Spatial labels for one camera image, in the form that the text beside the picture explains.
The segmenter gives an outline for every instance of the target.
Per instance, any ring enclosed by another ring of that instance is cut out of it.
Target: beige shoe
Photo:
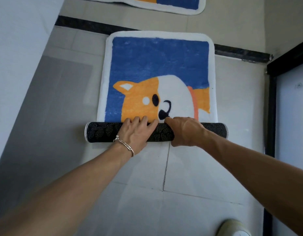
[[[244,225],[235,219],[228,219],[219,227],[216,236],[252,236]]]

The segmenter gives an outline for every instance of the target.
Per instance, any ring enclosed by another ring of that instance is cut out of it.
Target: white rug border
[[[148,10],[155,10],[155,11],[163,11],[163,12],[171,12],[181,15],[198,15],[202,13],[206,6],[206,0],[200,0],[198,4],[197,10],[186,9],[183,7],[174,7],[170,5],[163,5],[158,3],[151,3],[139,0],[91,0],[91,1],[100,1],[100,2],[123,2],[129,4],[134,7],[139,7]]]
[[[207,41],[209,43],[208,54],[208,81],[210,99],[210,120],[218,122],[216,103],[216,73],[215,73],[215,46],[212,40],[205,34],[165,32],[165,31],[119,31],[111,34],[106,40],[106,51],[102,68],[101,86],[99,93],[99,103],[97,111],[97,121],[104,122],[106,116],[106,105],[109,89],[110,69],[112,60],[112,41],[115,37],[142,37],[142,38],[162,38],[162,39],[184,39]]]

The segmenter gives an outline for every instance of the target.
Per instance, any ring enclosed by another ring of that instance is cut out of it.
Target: cartoon dog head
[[[125,95],[121,121],[148,116],[149,121],[166,117],[198,119],[198,107],[191,87],[175,75],[153,77],[139,83],[118,81],[113,86]]]

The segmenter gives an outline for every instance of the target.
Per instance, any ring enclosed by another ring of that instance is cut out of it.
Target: rolled rug
[[[89,122],[85,127],[85,139],[89,143],[112,143],[123,123]],[[207,130],[228,138],[228,127],[224,123],[201,123]],[[168,142],[174,133],[167,123],[158,123],[148,142]]]

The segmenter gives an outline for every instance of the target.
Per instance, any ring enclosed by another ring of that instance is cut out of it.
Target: bracelet
[[[119,139],[119,135],[117,135],[116,138],[113,140],[113,142],[115,141],[122,143],[132,153],[132,157],[135,156],[133,149],[126,142]]]

